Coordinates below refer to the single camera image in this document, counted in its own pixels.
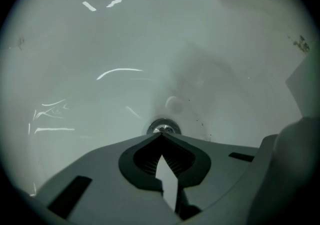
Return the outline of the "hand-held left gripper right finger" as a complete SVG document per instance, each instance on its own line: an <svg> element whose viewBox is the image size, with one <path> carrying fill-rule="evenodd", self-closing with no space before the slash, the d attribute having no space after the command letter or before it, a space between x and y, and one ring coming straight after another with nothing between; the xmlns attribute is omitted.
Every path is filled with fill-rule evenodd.
<svg viewBox="0 0 320 225"><path fill-rule="evenodd" d="M200 213L231 189L257 151L181 135L162 135L163 200L181 219Z"/></svg>

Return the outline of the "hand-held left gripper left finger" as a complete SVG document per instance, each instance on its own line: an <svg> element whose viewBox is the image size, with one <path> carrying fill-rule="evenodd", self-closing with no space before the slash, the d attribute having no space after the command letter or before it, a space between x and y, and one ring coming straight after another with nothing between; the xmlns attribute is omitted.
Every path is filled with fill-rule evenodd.
<svg viewBox="0 0 320 225"><path fill-rule="evenodd" d="M97 148L49 179L36 200L51 222L72 225L174 225L180 217L163 199L163 185L135 154L149 134Z"/></svg>

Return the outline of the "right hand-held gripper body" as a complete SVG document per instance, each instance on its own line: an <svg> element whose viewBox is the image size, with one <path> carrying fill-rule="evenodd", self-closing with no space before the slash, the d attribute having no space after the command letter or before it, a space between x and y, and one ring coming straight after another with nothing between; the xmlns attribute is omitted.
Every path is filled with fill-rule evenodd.
<svg viewBox="0 0 320 225"><path fill-rule="evenodd" d="M318 117L318 56L308 55L286 80L303 117Z"/></svg>

